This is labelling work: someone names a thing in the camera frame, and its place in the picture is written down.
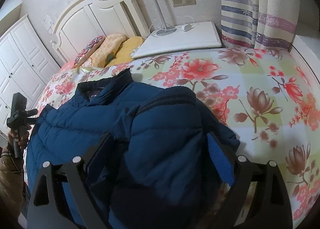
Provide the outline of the person left hand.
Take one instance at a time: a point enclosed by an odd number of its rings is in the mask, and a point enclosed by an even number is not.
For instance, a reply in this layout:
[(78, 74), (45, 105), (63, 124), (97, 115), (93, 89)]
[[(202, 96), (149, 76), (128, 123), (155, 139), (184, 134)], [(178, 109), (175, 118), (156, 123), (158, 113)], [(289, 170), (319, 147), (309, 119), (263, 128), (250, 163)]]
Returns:
[[(29, 131), (31, 130), (31, 126), (27, 125), (26, 129), (27, 131), (23, 135), (21, 135), (20, 141), (18, 143), (21, 150), (24, 150), (27, 148), (27, 144), (29, 141)], [(14, 130), (10, 130), (10, 132), (8, 133), (8, 143), (12, 147), (14, 146), (14, 137), (15, 137)]]

